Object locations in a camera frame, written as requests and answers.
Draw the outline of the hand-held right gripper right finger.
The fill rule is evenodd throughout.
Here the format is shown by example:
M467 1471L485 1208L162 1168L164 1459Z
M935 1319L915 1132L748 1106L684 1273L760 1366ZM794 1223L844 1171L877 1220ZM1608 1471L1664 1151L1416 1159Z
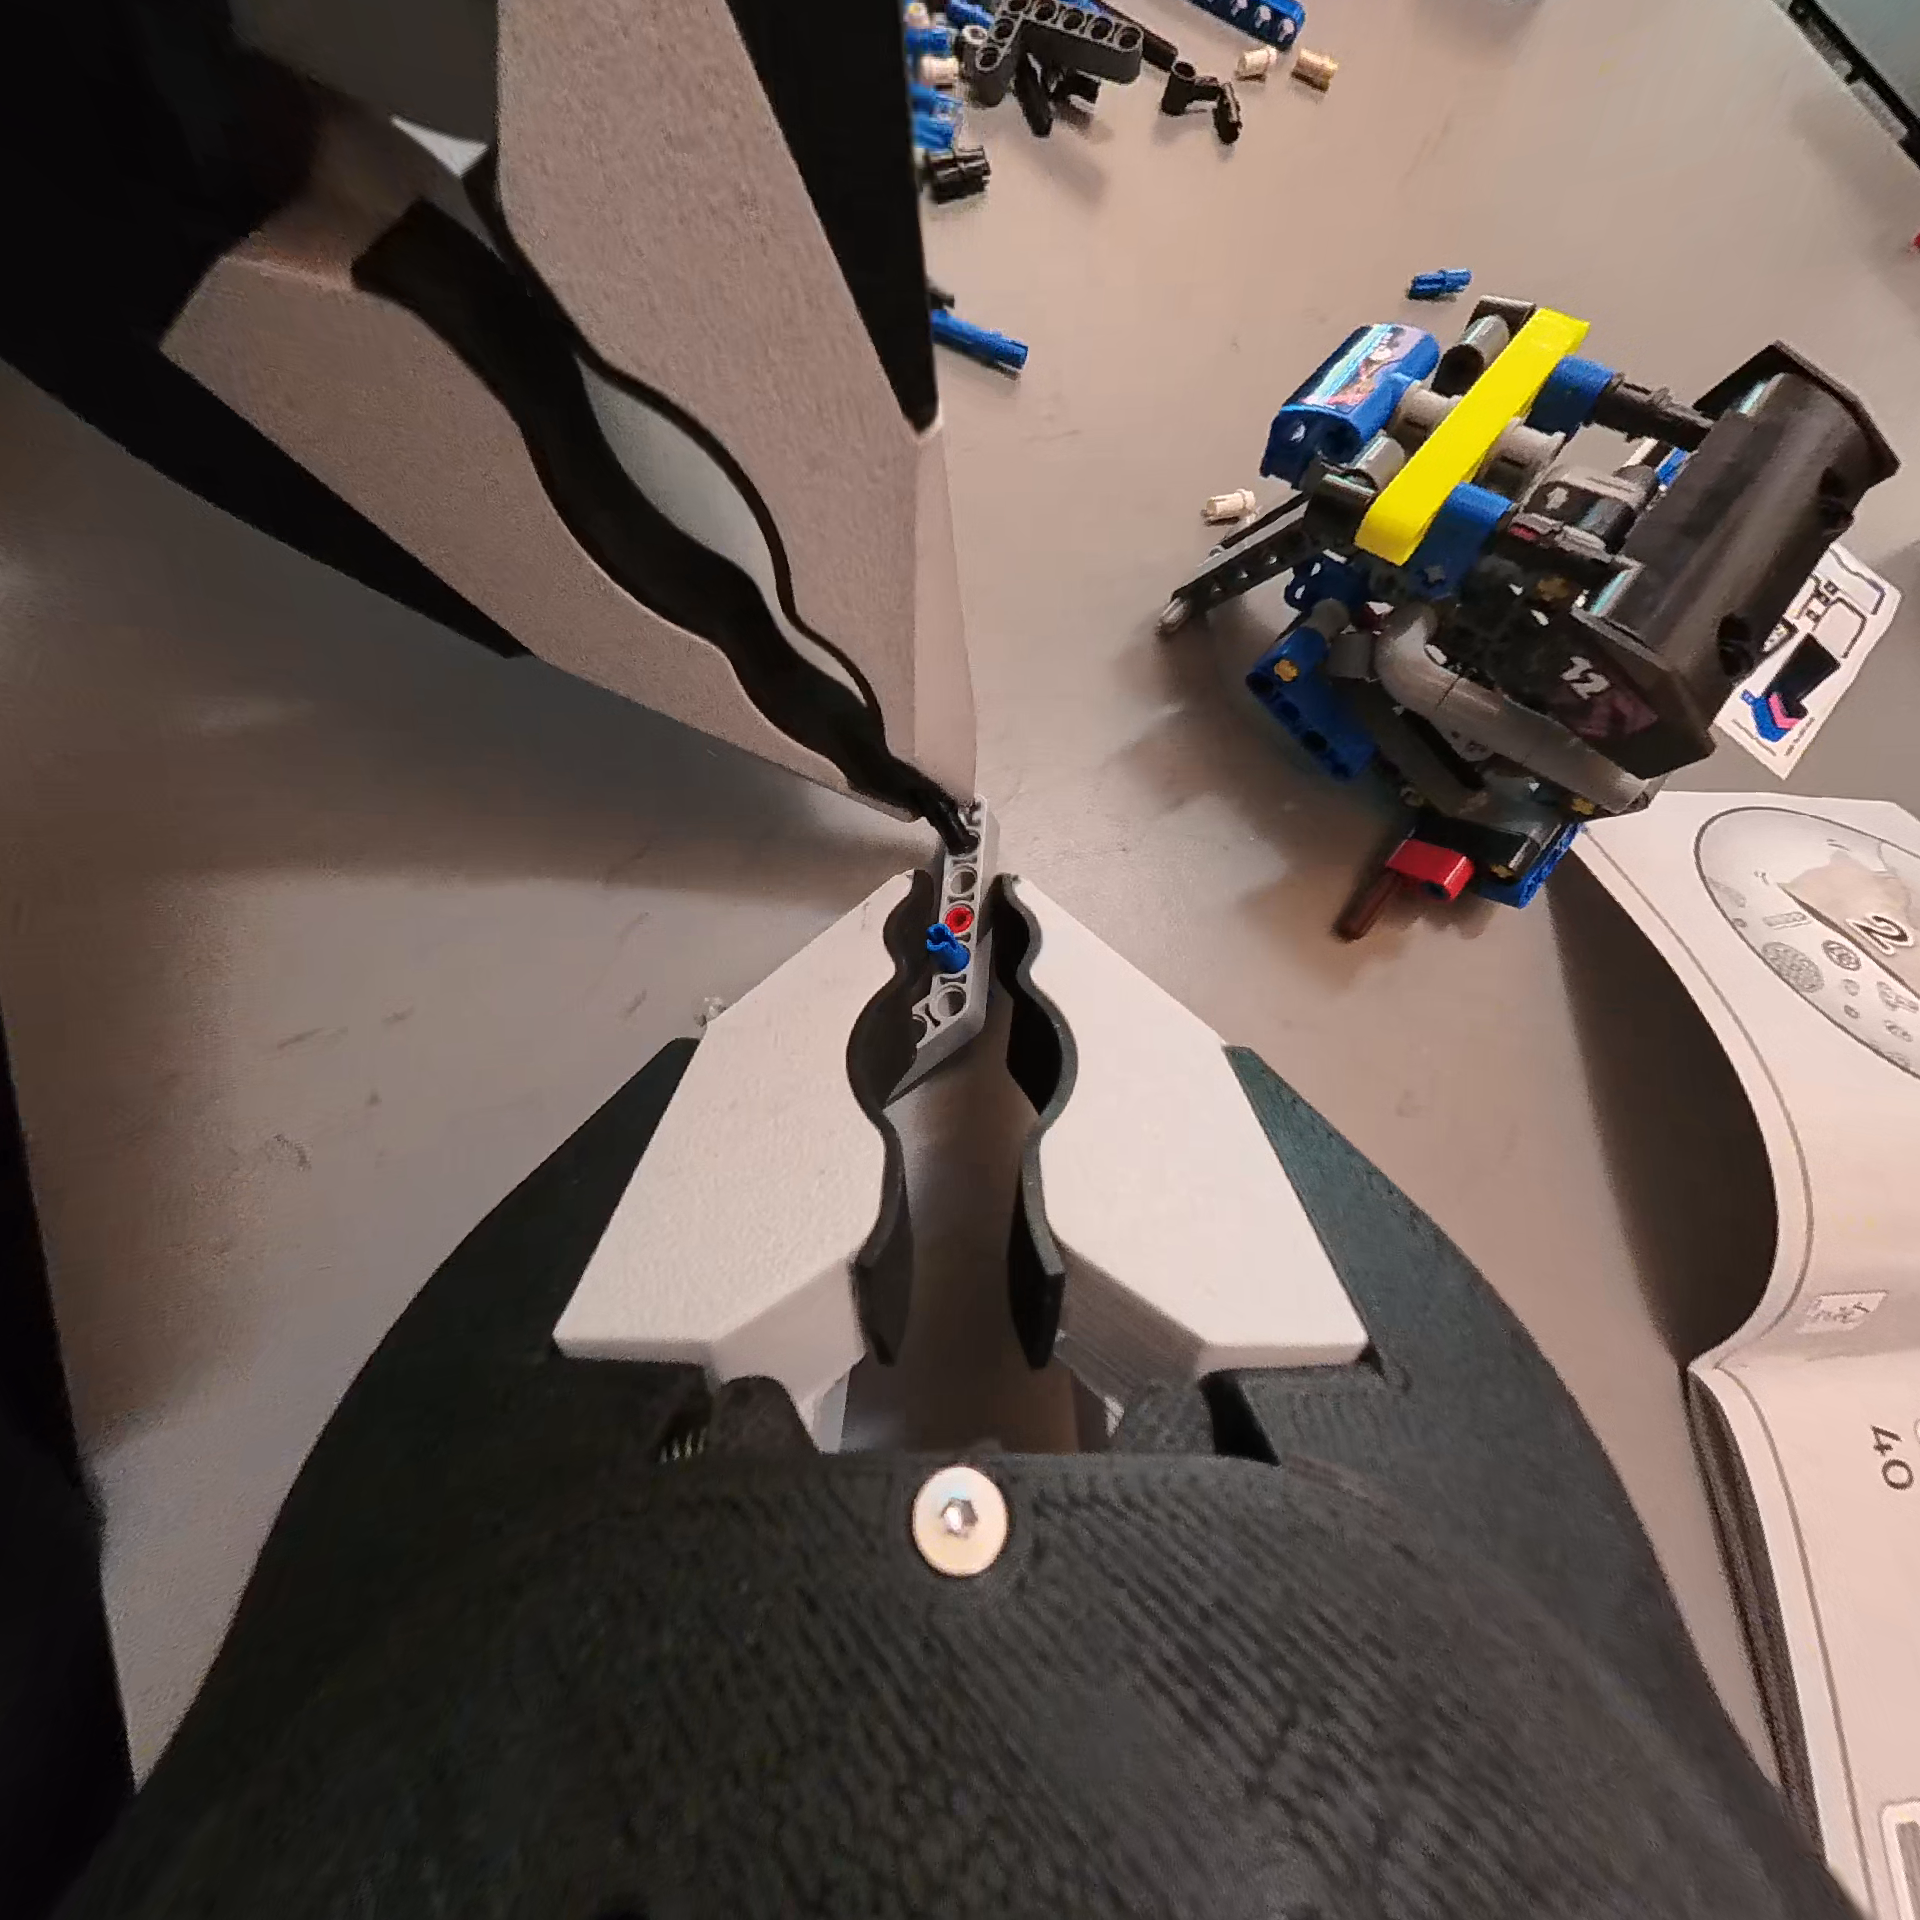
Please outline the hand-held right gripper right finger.
M1110 1425L1149 1387L1356 1366L1370 1335L1228 1042L1032 881L995 976L1030 1106L1005 1254L1022 1359Z

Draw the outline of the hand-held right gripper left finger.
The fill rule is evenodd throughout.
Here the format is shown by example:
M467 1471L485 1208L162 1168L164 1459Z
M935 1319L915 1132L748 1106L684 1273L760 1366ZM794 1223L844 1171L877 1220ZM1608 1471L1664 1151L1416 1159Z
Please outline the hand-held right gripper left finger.
M885 881L708 1022L556 1324L564 1356L775 1382L840 1449L882 1184L848 1044L895 979L885 924L915 881Z

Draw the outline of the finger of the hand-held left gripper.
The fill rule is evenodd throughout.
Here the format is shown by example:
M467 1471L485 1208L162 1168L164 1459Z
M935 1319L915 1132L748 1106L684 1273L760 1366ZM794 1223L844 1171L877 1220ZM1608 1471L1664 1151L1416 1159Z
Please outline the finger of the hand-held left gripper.
M502 225L706 435L794 630L970 802L975 697L895 4L499 4Z
M594 364L540 278L432 199L300 196L162 348L524 652L935 832L872 679L694 423Z

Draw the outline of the grey plastic beam assembly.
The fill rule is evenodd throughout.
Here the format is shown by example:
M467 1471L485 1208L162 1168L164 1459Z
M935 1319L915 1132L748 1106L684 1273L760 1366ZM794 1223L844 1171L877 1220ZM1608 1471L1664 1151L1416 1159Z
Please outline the grey plastic beam assembly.
M931 963L924 995L911 1007L915 1055L888 1102L946 1065L978 1039L991 1002L991 883L998 876L998 825L983 799L964 810L966 851L943 854L932 919L920 950Z

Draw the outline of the pile of toy parts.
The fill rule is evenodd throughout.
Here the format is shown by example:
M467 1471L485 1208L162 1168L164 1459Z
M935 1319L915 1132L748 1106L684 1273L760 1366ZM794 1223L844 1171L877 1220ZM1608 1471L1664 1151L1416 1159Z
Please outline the pile of toy parts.
M1090 113L1106 89L1159 83L1159 113L1203 116L1216 142L1242 142L1244 86L1285 65L1323 87L1338 66L1301 46L1307 15L1293 3L1197 3L1244 46L1230 75L1186 60L1176 44L1110 3L901 4L908 116L918 191L935 207L980 199L991 161L966 134L970 110L1012 103L1032 137L1062 113Z

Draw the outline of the white instruction booklet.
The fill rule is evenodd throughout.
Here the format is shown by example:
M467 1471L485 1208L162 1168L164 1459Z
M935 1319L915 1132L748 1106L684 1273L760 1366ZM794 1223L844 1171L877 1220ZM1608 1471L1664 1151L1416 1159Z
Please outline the white instruction booklet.
M1687 1370L1783 1798L1868 1916L1918 1916L1918 827L1662 795L1578 857L1692 996L1767 1158L1757 1305Z

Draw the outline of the sticker sheet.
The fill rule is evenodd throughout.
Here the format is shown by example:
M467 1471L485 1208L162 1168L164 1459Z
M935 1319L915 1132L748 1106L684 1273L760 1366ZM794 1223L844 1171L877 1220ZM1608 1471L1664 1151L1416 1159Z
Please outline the sticker sheet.
M1759 663L1719 710L1719 740L1788 779L1858 682L1901 601L1896 585L1844 544L1831 544L1779 617Z

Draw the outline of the partly built toy car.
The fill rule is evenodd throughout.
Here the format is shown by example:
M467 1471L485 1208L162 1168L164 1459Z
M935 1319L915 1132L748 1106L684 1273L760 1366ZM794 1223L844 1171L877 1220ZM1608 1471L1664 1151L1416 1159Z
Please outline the partly built toy car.
M1285 583L1247 691L1325 778L1378 778L1403 810L1347 942L1399 897L1526 906L1589 825L1708 760L1779 617L1899 468L1783 344L1682 402L1586 337L1499 298L1454 344L1357 328L1268 426L1259 473L1287 496L1159 615L1171 639Z

